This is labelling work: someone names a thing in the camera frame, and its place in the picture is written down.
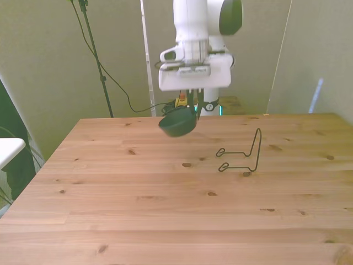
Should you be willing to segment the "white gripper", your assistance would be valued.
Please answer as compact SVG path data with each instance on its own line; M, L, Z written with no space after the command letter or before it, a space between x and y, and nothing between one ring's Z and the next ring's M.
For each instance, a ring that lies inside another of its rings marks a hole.
M204 89L227 88L231 84L231 54L210 55L204 62L195 65L164 63L159 69L161 91L187 90L187 106L194 109L194 91L197 91L197 120L204 107Z

